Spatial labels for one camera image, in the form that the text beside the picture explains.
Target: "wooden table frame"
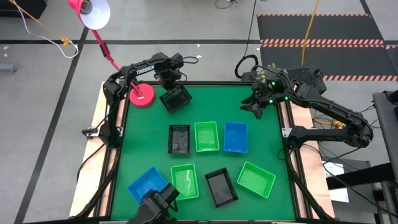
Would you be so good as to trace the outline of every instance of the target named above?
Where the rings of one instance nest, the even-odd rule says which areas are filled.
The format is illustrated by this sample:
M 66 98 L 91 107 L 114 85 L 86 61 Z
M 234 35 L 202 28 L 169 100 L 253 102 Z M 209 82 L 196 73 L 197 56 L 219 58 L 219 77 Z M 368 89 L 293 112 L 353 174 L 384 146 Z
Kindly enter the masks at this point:
M 157 82 L 147 83 L 151 85 L 158 85 Z M 183 84 L 186 86 L 251 85 L 251 83 L 244 82 L 183 82 Z M 106 111 L 106 108 L 106 99 L 103 95 L 101 85 L 92 126 L 96 126 L 104 118 L 104 112 Z M 123 115 L 127 114 L 127 109 L 128 100 L 121 101 L 119 106 L 118 118 L 116 121 L 117 126 L 123 127 L 125 125 L 125 116 Z M 283 128 L 288 128 L 293 125 L 300 125 L 306 128 L 311 128 L 313 126 L 309 109 L 301 108 L 290 103 L 280 103 L 277 106 L 277 109 L 280 125 Z M 316 141 L 309 141 L 306 142 L 306 144 L 318 149 L 318 144 Z M 83 160 L 91 155 L 91 153 L 93 153 L 101 145 L 102 142 L 98 138 L 89 139 L 86 145 Z M 75 196 L 73 198 L 73 203 L 70 210 L 70 216 L 74 216 L 79 213 L 87 204 L 87 202 L 92 198 L 100 182 L 105 178 L 106 174 L 112 167 L 115 155 L 116 149 L 106 148 L 105 150 L 104 147 L 104 149 L 100 150 L 97 155 L 93 156 L 92 159 L 86 164 L 86 166 L 82 168 L 80 172 L 80 178 L 76 186 Z M 324 211 L 326 211 L 327 214 L 334 217 L 334 211 L 331 204 L 330 195 L 325 179 L 325 173 L 322 167 L 322 160 L 319 156 L 319 153 L 314 152 L 307 146 L 303 146 L 301 150 L 292 153 L 290 160 L 292 161 L 295 170 L 304 180 L 307 189 L 310 191 L 310 193 L 313 195 L 319 205 L 321 205 L 321 207 L 324 209 Z M 306 200 L 304 200 L 301 191 L 293 182 L 290 175 L 289 179 L 296 218 L 316 218 L 317 216 L 315 212 L 310 209 L 308 203 L 306 202 Z M 116 178 L 108 185 L 100 202 L 92 211 L 90 216 L 110 217 L 115 184 Z

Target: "blue plastic tray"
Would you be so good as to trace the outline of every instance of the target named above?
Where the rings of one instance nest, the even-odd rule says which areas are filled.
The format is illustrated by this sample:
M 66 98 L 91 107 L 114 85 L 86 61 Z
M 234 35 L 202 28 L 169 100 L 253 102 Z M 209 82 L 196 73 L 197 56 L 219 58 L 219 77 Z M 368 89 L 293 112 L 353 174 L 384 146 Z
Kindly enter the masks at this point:
M 225 123 L 224 151 L 248 152 L 248 125 L 244 123 Z
M 142 196 L 144 196 L 149 190 L 157 190 L 160 192 L 166 187 L 166 185 L 167 182 L 161 176 L 159 171 L 155 167 L 151 167 L 129 186 L 129 192 L 140 205 L 142 202 Z

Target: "paper sheet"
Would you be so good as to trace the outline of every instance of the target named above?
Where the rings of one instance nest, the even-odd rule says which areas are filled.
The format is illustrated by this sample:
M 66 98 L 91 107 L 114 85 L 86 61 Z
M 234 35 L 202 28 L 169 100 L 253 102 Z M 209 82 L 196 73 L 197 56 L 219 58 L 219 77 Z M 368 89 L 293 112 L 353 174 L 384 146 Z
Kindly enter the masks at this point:
M 325 164 L 326 169 L 331 172 L 333 175 L 344 174 L 344 167 L 343 164 L 332 163 L 328 162 Z M 331 177 L 331 175 L 324 169 L 325 176 Z M 330 199 L 338 202 L 346 202 L 348 203 L 348 192 L 347 188 L 344 189 L 336 189 L 336 190 L 329 190 Z

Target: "white cable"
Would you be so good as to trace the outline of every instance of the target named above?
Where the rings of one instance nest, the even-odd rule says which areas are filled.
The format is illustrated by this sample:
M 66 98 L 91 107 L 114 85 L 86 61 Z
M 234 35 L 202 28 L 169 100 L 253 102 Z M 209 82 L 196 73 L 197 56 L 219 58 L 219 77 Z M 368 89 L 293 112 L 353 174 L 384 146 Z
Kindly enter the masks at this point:
M 69 43 L 72 44 L 72 45 L 76 48 L 76 53 L 74 54 L 74 56 L 66 56 L 65 53 L 63 52 L 63 50 L 61 49 L 61 47 L 60 47 L 57 43 L 55 43 L 54 41 L 49 40 L 49 39 L 46 38 L 46 37 L 42 37 L 42 36 L 39 36 L 39 35 L 36 35 L 36 34 L 31 33 L 31 32 L 29 31 L 29 29 L 27 28 L 27 26 L 26 26 L 26 21 L 25 21 L 24 14 L 23 14 L 22 11 L 19 9 L 19 7 L 17 7 L 17 9 L 18 9 L 19 13 L 20 13 L 21 16 L 22 16 L 22 20 L 24 21 L 24 25 L 25 25 L 26 31 L 27 31 L 30 35 L 33 35 L 33 36 L 38 37 L 38 38 L 41 38 L 41 39 L 45 39 L 45 40 L 49 41 L 50 43 L 52 43 L 53 45 L 57 46 L 57 47 L 60 49 L 60 51 L 61 51 L 61 53 L 63 54 L 63 56 L 66 57 L 66 58 L 74 58 L 74 57 L 76 57 L 76 55 L 79 53 L 79 49 L 77 48 L 77 46 L 76 46 L 71 40 L 69 40 Z

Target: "green plastic tray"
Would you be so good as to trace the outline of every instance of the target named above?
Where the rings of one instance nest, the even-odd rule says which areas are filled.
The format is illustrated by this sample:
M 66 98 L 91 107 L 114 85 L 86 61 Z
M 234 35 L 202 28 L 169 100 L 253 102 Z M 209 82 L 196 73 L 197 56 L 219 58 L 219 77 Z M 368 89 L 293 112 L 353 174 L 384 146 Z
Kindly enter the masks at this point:
M 195 143 L 197 152 L 219 150 L 217 123 L 215 121 L 195 123 Z
M 180 192 L 176 200 L 185 200 L 199 197 L 197 172 L 194 164 L 173 166 L 172 183 Z
M 250 162 L 245 162 L 238 177 L 238 184 L 259 194 L 261 197 L 268 198 L 275 178 L 274 174 Z

